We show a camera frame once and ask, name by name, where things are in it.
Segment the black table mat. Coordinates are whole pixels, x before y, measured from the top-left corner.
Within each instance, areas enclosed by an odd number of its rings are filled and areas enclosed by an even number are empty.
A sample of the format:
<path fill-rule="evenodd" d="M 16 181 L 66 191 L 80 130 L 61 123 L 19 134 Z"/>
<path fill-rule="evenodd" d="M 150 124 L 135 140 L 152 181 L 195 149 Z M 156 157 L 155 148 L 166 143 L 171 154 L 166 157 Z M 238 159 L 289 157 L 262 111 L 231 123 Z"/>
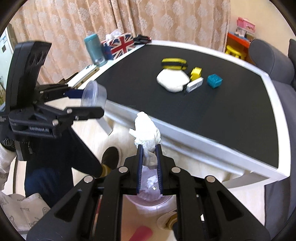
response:
<path fill-rule="evenodd" d="M 157 83 L 164 58 L 185 59 L 203 78 L 217 74 L 222 84 L 206 82 L 190 93 L 171 93 Z M 247 156 L 278 166 L 278 135 L 273 108 L 261 77 L 246 68 L 193 50 L 146 45 L 97 78 L 109 101 L 189 132 L 212 139 Z"/>

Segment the clear plastic round container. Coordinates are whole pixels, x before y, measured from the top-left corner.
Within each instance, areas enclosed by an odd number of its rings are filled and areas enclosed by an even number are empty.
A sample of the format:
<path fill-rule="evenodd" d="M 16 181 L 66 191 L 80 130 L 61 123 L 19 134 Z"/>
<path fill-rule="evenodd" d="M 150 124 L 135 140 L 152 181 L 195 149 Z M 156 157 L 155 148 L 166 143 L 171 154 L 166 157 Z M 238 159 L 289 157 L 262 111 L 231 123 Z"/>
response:
<path fill-rule="evenodd" d="M 83 90 L 81 98 L 82 107 L 100 107 L 105 109 L 107 90 L 96 81 L 90 81 Z"/>

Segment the pink trash bin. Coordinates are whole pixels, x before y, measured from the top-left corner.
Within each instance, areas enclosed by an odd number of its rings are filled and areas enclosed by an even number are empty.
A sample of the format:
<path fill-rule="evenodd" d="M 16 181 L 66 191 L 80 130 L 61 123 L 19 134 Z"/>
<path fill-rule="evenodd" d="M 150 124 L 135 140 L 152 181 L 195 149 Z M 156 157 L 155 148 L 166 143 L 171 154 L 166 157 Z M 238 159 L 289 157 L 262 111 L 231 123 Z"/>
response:
<path fill-rule="evenodd" d="M 135 205 L 140 214 L 148 216 L 176 209 L 176 196 L 163 196 L 160 193 L 156 166 L 142 167 L 140 191 L 126 198 Z"/>

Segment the teal small box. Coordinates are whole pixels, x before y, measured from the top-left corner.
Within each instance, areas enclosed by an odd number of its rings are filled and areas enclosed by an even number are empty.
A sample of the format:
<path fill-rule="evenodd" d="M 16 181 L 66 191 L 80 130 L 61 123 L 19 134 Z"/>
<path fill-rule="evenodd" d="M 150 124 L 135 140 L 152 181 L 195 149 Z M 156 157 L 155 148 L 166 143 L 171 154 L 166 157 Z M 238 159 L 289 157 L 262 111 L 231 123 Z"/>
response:
<path fill-rule="evenodd" d="M 212 88 L 215 89 L 222 84 L 223 79 L 218 76 L 217 74 L 209 75 L 207 78 L 207 84 Z"/>

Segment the teal thermos bottle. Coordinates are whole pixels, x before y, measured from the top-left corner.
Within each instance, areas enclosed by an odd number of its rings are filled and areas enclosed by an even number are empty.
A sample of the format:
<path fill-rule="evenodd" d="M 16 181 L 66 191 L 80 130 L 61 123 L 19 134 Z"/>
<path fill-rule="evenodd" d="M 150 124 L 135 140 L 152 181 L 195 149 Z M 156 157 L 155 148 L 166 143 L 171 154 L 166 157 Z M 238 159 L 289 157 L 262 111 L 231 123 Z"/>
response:
<path fill-rule="evenodd" d="M 102 51 L 101 42 L 97 34 L 87 36 L 84 39 L 84 43 L 86 45 L 86 49 L 90 55 L 90 58 L 92 59 L 93 64 L 101 67 L 107 63 L 107 60 L 105 59 Z"/>

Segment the white zip pouch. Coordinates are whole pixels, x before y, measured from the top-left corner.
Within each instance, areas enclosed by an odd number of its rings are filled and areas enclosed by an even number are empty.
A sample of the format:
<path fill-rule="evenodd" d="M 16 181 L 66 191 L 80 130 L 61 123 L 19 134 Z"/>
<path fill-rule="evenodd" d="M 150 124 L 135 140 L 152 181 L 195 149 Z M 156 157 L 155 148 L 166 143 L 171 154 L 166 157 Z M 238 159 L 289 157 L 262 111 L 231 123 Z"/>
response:
<path fill-rule="evenodd" d="M 157 83 L 169 92 L 181 92 L 190 81 L 182 70 L 163 69 L 157 76 Z"/>

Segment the white smartphone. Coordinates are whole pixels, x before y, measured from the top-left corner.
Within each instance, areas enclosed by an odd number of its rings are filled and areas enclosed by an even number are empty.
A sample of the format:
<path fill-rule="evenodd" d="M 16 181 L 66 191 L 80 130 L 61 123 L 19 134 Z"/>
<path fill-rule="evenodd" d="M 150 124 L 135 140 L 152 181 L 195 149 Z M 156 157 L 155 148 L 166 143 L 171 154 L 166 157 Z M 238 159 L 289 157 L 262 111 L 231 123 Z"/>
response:
<path fill-rule="evenodd" d="M 95 64 L 87 65 L 84 69 L 82 69 L 78 74 L 79 80 L 88 79 L 92 75 L 94 75 L 99 70 L 99 67 Z"/>

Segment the red kids desk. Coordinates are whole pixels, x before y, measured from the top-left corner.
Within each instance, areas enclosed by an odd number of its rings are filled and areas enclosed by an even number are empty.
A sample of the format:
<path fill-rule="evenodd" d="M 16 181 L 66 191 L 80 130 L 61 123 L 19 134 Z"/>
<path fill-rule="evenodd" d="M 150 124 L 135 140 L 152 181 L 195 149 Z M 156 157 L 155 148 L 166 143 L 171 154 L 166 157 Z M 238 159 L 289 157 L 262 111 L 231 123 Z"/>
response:
<path fill-rule="evenodd" d="M 244 51 L 246 53 L 246 57 L 244 61 L 251 62 L 250 57 L 249 57 L 249 46 L 250 42 L 248 40 L 242 39 L 235 34 L 228 32 L 227 34 L 227 42 L 226 45 L 230 45 L 235 49 L 238 49 L 240 51 Z"/>

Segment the white tissue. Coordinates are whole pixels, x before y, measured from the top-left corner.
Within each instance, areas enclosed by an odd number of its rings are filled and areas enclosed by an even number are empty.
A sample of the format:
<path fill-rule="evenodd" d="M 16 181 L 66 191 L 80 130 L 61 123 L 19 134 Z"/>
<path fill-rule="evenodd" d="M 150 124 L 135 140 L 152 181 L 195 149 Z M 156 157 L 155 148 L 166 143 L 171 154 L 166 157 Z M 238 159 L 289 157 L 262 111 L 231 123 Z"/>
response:
<path fill-rule="evenodd" d="M 134 121 L 135 129 L 129 129 L 129 134 L 135 140 L 136 147 L 142 145 L 144 151 L 143 165 L 154 167 L 157 165 L 156 146 L 161 143 L 161 133 L 151 118 L 143 111 L 137 114 Z"/>

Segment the pink storage box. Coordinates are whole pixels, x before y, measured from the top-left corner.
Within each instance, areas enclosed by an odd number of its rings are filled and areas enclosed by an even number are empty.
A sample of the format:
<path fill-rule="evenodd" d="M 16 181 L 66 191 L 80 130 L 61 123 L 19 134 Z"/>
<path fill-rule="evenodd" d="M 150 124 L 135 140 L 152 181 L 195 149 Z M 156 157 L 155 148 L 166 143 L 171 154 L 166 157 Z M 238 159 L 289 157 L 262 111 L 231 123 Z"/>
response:
<path fill-rule="evenodd" d="M 253 24 L 252 22 L 250 22 L 246 18 L 238 17 L 237 27 L 240 27 L 240 28 L 246 30 L 247 32 L 255 33 L 255 24 Z"/>

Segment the yellow toy brick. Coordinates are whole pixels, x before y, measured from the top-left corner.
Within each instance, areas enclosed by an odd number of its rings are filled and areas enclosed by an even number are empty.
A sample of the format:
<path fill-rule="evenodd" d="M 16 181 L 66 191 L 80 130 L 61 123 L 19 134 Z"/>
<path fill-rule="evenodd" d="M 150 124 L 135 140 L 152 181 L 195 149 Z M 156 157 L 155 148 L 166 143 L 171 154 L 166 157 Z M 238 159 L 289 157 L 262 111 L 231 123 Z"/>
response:
<path fill-rule="evenodd" d="M 190 73 L 190 80 L 194 81 L 194 80 L 200 78 L 201 75 L 202 75 L 202 68 L 195 67 Z"/>

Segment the white rectangular bar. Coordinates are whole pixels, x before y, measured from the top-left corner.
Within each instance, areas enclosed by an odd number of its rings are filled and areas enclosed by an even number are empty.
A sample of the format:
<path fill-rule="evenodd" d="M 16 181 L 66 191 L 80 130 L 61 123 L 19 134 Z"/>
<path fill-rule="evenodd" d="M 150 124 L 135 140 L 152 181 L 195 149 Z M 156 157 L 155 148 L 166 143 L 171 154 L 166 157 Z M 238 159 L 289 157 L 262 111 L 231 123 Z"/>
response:
<path fill-rule="evenodd" d="M 189 93 L 195 89 L 197 89 L 198 87 L 200 87 L 203 84 L 203 77 L 200 77 L 198 79 L 195 79 L 191 82 L 189 82 L 186 86 L 186 92 Z"/>

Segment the grey sofa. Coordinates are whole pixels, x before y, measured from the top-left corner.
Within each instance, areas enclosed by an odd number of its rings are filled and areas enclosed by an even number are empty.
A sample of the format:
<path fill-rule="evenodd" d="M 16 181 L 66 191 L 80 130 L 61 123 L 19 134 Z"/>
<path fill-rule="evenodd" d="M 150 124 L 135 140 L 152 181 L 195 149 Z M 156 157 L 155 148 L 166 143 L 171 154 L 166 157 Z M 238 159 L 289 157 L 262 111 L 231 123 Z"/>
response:
<path fill-rule="evenodd" d="M 295 240 L 295 40 L 284 55 L 266 41 L 255 39 L 249 56 L 265 71 L 279 95 L 290 135 L 290 176 L 265 185 L 265 227 L 272 240 Z"/>

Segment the yellow plastic stool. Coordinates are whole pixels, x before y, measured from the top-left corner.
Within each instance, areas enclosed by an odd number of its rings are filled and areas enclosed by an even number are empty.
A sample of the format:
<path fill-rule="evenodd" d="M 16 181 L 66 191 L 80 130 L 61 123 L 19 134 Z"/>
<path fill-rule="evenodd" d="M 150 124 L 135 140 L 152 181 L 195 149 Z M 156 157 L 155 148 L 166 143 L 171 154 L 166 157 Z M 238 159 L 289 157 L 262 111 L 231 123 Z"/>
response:
<path fill-rule="evenodd" d="M 228 55 L 232 55 L 235 58 L 239 58 L 241 60 L 244 60 L 245 57 L 246 57 L 246 53 L 244 51 L 240 51 L 238 49 L 235 49 L 230 45 L 226 46 L 226 52 L 225 53 L 228 54 Z"/>

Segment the yellow black zip case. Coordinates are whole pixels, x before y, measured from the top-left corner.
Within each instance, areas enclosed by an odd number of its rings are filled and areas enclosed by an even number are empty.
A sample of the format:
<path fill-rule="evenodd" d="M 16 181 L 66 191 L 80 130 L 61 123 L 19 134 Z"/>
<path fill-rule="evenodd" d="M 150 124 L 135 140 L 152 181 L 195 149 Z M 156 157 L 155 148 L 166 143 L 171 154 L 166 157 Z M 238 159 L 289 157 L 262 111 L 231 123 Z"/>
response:
<path fill-rule="evenodd" d="M 187 61 L 181 58 L 164 58 L 161 62 L 164 69 L 171 70 L 186 70 L 188 67 Z"/>

